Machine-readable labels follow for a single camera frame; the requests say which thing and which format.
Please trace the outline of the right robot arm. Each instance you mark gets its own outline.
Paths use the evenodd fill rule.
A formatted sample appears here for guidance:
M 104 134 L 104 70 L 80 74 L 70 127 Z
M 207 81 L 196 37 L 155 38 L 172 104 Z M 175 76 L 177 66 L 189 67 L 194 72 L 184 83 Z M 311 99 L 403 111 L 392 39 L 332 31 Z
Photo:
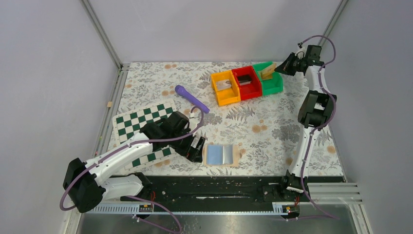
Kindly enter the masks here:
M 333 115 L 337 100 L 336 95 L 323 85 L 325 78 L 324 62 L 320 60 L 321 50 L 318 45 L 301 47 L 275 68 L 275 72 L 289 76 L 302 73 L 309 87 L 298 113 L 300 137 L 297 154 L 277 190 L 285 200 L 300 197 L 307 190 L 311 154 L 321 130 Z

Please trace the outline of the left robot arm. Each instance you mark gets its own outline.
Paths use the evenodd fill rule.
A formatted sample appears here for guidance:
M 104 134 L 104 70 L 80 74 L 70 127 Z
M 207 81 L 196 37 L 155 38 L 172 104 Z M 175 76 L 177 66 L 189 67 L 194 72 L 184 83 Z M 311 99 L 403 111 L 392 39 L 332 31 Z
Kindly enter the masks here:
M 115 173 L 132 161 L 166 147 L 184 157 L 198 154 L 203 143 L 194 148 L 192 142 L 203 123 L 200 119 L 191 129 L 190 119 L 175 111 L 168 118 L 145 124 L 138 133 L 109 152 L 85 162 L 79 158 L 72 160 L 63 181 L 65 191 L 60 199 L 60 209 L 77 209 L 85 213 L 103 200 L 140 194 L 148 185 L 145 176 L 115 176 Z

